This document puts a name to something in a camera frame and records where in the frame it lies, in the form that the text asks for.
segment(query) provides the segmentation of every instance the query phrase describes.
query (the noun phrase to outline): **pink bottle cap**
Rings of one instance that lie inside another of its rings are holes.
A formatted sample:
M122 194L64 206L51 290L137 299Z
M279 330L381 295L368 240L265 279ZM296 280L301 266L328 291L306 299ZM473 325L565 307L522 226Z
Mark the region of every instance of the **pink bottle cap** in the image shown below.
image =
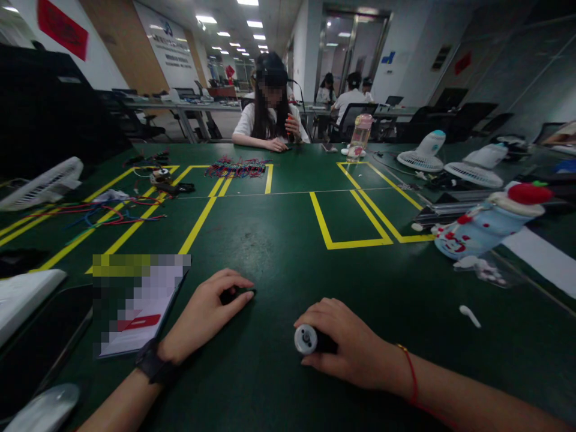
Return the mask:
M370 114L360 114L356 117L354 124L360 129L370 129L372 127L373 118Z

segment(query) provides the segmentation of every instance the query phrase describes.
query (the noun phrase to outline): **ceiling light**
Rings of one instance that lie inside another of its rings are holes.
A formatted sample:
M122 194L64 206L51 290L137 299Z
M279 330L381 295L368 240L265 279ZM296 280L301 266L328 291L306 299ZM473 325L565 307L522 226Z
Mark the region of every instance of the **ceiling light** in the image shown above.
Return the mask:
M212 17L205 17L201 15L196 15L196 19L200 22L205 22L208 24L217 24L216 20Z

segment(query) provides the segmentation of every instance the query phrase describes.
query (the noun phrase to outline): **paper document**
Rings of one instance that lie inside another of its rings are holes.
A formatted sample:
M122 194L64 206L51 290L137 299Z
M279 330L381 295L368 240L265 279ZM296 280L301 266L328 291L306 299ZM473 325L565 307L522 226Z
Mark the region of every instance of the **paper document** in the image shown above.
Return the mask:
M506 237L502 244L570 297L576 298L576 260L526 227Z

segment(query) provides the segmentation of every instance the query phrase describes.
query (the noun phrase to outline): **small white fan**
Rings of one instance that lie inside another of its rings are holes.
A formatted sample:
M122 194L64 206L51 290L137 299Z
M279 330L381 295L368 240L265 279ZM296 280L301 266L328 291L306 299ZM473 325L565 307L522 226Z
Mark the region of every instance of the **small white fan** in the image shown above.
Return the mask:
M65 193L82 184L78 179L83 168L82 161L77 157L59 163L0 201L0 211L24 210L46 201L62 199Z
M444 164L436 157L436 153L444 144L446 134L441 130L430 132L424 137L415 150L402 152L396 158L398 162L420 171L442 171Z
M504 144L488 144L473 151L462 162L450 162L444 169L456 177L491 189L502 187L504 181L492 172L492 168L506 157Z

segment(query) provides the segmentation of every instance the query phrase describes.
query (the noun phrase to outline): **person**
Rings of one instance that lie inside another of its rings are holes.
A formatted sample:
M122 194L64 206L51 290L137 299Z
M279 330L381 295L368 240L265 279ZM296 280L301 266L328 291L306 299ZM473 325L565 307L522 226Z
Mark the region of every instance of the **person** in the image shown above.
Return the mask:
M360 83L362 82L362 75L360 75L360 72L352 72L348 75L346 81L348 82L348 91L342 93L338 99L336 99L336 103L332 106L333 112L338 110L338 120L336 120L337 125L340 125L342 117L344 117L344 113L349 104L367 103L366 96L358 90L360 88Z
M576 145L576 120L563 125L558 132L547 138L544 145Z
M320 84L320 88L318 89L318 93L316 94L316 103L334 103L336 102L336 95L334 94L334 76L328 72L322 83Z
M252 85L252 90L256 89L256 69L252 69L252 72L250 72L250 84ZM254 99L255 94L253 91L250 93L246 93L246 95L244 96L246 99ZM295 100L294 98L294 91L292 90L292 87L290 87L288 84L286 84L286 94L288 95L288 100Z
M158 345L155 361L181 365L252 300L253 287L253 282L231 269L221 270L200 284ZM239 288L248 291L227 305L220 302L224 291ZM294 327L303 323L338 344L336 354L312 353L303 358L303 366L360 388L396 394L454 430L574 432L564 422L515 397L385 342L339 300L324 298L313 304ZM143 370L134 369L78 432L138 430L164 388L149 381Z
M287 80L284 64L275 52L260 54L256 59L254 103L242 111L232 133L234 144L283 152L288 150L289 134L295 143L310 142L298 108L288 104Z
M372 80L370 79L370 77L366 77L362 81L362 94L366 96L367 103L376 103L374 101L374 98L372 97L372 93L370 93L371 91L372 91Z

